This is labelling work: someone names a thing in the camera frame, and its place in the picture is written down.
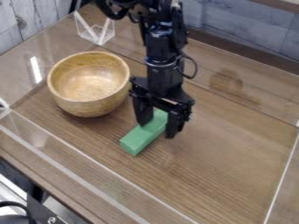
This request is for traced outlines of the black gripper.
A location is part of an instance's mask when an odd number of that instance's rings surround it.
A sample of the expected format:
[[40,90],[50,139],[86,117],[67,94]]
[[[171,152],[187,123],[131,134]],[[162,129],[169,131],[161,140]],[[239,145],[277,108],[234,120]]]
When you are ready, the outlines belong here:
[[165,111],[169,114],[165,136],[173,139],[190,121],[195,104],[195,100],[183,90],[185,64],[177,61],[147,61],[146,68],[146,77],[130,78],[135,119],[141,126],[146,126],[154,119],[154,108]]

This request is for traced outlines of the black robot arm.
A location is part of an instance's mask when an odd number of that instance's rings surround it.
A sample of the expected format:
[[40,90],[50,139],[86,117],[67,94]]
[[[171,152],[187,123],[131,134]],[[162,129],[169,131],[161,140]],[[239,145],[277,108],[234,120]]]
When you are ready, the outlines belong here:
[[183,0],[95,0],[103,14],[114,19],[129,18],[139,25],[146,48],[147,76],[130,78],[135,118],[145,126],[154,120],[154,109],[167,113],[166,137],[183,131],[193,115],[195,100],[183,90],[183,81],[195,74],[185,72],[183,52],[187,28]]

